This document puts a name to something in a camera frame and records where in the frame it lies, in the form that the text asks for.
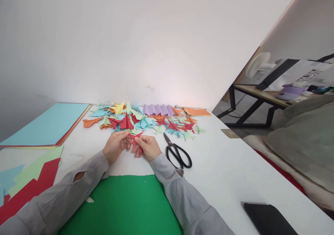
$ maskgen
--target black scissors handle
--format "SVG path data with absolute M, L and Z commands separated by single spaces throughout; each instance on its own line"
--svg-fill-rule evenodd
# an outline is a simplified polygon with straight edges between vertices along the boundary
M 167 159 L 170 161 L 170 159 L 169 159 L 169 154 L 168 154 L 168 152 L 170 151 L 172 154 L 173 154 L 173 156 L 175 157 L 175 159 L 178 161 L 178 163 L 181 165 L 181 169 L 183 169 L 183 166 L 184 167 L 186 167 L 186 168 L 191 168 L 192 167 L 192 161 L 191 161 L 191 158 L 190 158 L 190 156 L 189 156 L 189 154 L 185 151 L 185 150 L 183 150 L 181 147 L 179 147 L 177 144 L 171 144 L 171 146 L 173 146 L 174 148 L 175 148 L 175 151 L 176 151 L 176 154 L 173 152 L 173 150 L 171 149 L 171 147 L 170 146 L 167 146 L 166 147 L 166 156 L 167 156 Z M 179 153 L 179 151 L 178 150 L 181 150 L 186 156 L 187 156 L 187 159 L 188 159 L 188 161 L 189 161 L 189 165 L 187 165 L 184 161 L 183 161 L 183 159 L 182 159 L 182 157 L 181 157 L 181 155 L 180 155 L 180 153 Z

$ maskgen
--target fan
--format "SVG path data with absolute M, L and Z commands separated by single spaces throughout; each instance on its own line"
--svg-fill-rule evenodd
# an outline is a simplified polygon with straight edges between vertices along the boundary
M 257 55 L 249 64 L 246 70 L 247 78 L 254 78 L 258 71 L 270 71 L 274 68 L 276 64 L 269 64 L 270 52 L 262 52 Z

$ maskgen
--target yellow paper airplane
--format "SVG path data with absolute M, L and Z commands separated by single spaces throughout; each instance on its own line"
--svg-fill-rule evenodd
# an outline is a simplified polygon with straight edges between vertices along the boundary
M 111 109 L 114 109 L 114 110 L 115 110 L 115 114 L 117 115 L 117 114 L 119 114 L 120 111 L 123 110 L 124 102 L 123 102 L 122 104 L 120 104 L 120 105 L 116 105 L 116 104 L 114 103 L 114 105 L 115 105 L 115 106 L 112 106 L 112 107 L 110 107 L 110 108 L 111 108 Z

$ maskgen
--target green mat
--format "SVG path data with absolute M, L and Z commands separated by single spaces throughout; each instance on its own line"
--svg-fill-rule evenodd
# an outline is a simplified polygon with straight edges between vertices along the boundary
M 155 175 L 102 180 L 58 234 L 183 234 Z

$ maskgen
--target desk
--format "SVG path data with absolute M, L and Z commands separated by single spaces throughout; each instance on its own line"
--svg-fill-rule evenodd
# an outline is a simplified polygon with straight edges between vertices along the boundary
M 230 139 L 221 132 L 220 129 L 226 129 L 224 123 L 214 115 L 196 119 L 199 126 L 207 130 L 196 134 L 196 139 L 185 142 L 168 135 L 192 158 L 193 167 L 184 170 L 185 178 L 217 209 L 235 234 L 258 234 L 241 202 L 274 205 L 300 235 L 334 234 L 334 221 L 241 139 Z M 153 133 L 153 129 L 148 129 L 144 134 L 156 136 L 161 151 L 165 152 L 163 135 Z M 63 164 L 55 183 L 101 150 L 109 136 L 109 128 L 100 130 L 97 124 L 83 128 L 81 121 L 64 142 Z M 38 156 L 38 151 L 5 148 L 0 152 L 0 168 L 28 165 Z M 123 151 L 109 173 L 150 175 L 153 171 L 144 157 L 136 159 L 133 153 Z
M 217 118 L 222 118 L 223 116 L 233 112 L 236 109 L 236 99 L 234 96 L 234 90 L 243 92 L 257 101 L 245 112 L 244 115 L 236 123 L 225 123 L 228 127 L 246 127 L 246 128 L 268 128 L 271 126 L 272 118 L 274 117 L 274 112 L 276 109 L 285 109 L 289 106 L 286 101 L 277 99 L 275 96 L 277 92 L 267 92 L 261 91 L 255 88 L 255 85 L 242 85 L 242 84 L 232 84 L 229 88 L 231 108 L 225 112 L 217 115 Z M 263 104 L 268 103 L 273 107 L 269 108 L 267 114 L 267 120 L 265 124 L 244 124 L 244 122 Z

